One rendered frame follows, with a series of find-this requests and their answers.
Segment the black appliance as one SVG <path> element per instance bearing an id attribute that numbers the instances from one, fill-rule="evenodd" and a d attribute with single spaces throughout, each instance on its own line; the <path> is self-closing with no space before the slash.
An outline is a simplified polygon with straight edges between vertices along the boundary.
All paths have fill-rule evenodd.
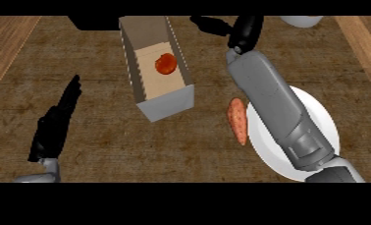
<path id="1" fill-rule="evenodd" d="M 120 19 L 117 17 L 70 16 L 68 18 L 80 30 L 118 30 L 120 29 Z"/>

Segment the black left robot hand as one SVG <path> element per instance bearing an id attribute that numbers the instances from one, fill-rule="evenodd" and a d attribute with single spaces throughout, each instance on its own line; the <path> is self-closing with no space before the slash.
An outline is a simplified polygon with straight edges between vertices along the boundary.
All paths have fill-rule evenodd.
<path id="1" fill-rule="evenodd" d="M 70 120 L 82 95 L 80 76 L 76 75 L 62 94 L 58 104 L 49 109 L 39 120 L 39 128 L 34 135 L 30 162 L 39 162 L 45 158 L 58 158 L 67 139 Z"/>

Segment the white plate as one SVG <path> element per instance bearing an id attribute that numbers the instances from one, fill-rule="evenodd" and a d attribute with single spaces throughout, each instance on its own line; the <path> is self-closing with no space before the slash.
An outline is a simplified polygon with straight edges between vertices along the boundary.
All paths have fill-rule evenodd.
<path id="1" fill-rule="evenodd" d="M 292 86 L 299 99 L 308 109 L 311 118 L 335 148 L 335 154 L 341 151 L 339 133 L 335 121 L 319 100 L 299 88 Z M 252 104 L 246 108 L 248 136 L 254 149 L 269 167 L 288 179 L 304 182 L 313 172 L 297 170 L 285 151 L 271 137 L 266 124 L 260 118 Z"/>

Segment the red tomato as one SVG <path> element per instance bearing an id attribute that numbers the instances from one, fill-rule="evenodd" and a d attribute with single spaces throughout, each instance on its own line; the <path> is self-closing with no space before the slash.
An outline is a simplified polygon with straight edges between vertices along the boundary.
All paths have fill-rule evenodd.
<path id="1" fill-rule="evenodd" d="M 164 53 L 155 61 L 155 69 L 163 75 L 170 75 L 177 69 L 177 58 L 171 53 Z"/>

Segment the cardboard box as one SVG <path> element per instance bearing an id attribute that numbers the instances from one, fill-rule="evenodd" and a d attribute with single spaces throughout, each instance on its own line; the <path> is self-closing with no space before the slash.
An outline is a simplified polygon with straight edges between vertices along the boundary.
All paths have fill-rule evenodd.
<path id="1" fill-rule="evenodd" d="M 167 16 L 120 18 L 138 107 L 155 122 L 195 107 L 195 83 Z"/>

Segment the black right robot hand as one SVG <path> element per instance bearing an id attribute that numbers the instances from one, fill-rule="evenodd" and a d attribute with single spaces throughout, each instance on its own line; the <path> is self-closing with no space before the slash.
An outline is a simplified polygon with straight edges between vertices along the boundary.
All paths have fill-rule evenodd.
<path id="1" fill-rule="evenodd" d="M 192 16 L 191 21 L 202 32 L 230 37 L 229 48 L 238 54 L 244 54 L 255 48 L 263 31 L 263 16 L 239 16 L 233 25 L 221 19 L 204 16 Z"/>

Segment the white bowl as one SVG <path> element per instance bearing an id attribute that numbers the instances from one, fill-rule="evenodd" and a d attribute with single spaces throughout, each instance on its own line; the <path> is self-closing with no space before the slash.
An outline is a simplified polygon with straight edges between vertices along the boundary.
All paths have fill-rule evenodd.
<path id="1" fill-rule="evenodd" d="M 323 16 L 282 16 L 280 19 L 297 28 L 311 28 L 320 23 Z"/>

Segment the orange sweet potato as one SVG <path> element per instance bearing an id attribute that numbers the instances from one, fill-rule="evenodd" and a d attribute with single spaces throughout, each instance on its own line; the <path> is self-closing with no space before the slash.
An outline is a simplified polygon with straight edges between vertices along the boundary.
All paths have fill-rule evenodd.
<path id="1" fill-rule="evenodd" d="M 232 130 L 242 145 L 246 145 L 248 140 L 248 119 L 246 119 L 246 109 L 242 100 L 236 97 L 229 106 L 229 120 L 232 125 Z"/>

